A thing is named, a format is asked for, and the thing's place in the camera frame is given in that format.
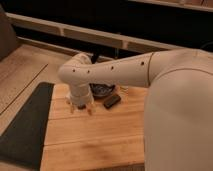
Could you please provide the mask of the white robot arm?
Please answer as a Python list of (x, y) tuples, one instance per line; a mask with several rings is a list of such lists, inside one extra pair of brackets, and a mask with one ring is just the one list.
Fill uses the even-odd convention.
[(80, 53), (58, 74), (76, 106), (93, 100), (91, 83), (148, 89), (145, 171), (213, 171), (213, 53), (177, 49), (96, 64)]

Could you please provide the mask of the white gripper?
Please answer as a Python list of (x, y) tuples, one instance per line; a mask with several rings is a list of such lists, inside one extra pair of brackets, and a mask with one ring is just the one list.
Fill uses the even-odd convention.
[[(68, 93), (66, 95), (66, 98), (68, 99), (68, 101), (70, 103), (72, 103), (73, 105), (75, 105), (77, 107), (86, 106), (88, 103), (92, 103), (94, 101), (94, 98), (93, 98), (91, 93), (89, 93), (87, 95), (83, 95), (83, 96), (74, 96), (71, 93)], [(71, 114), (74, 113), (74, 106), (73, 105), (70, 105), (70, 113)], [(92, 115), (92, 107), (87, 106), (86, 109), (87, 109), (88, 114)]]

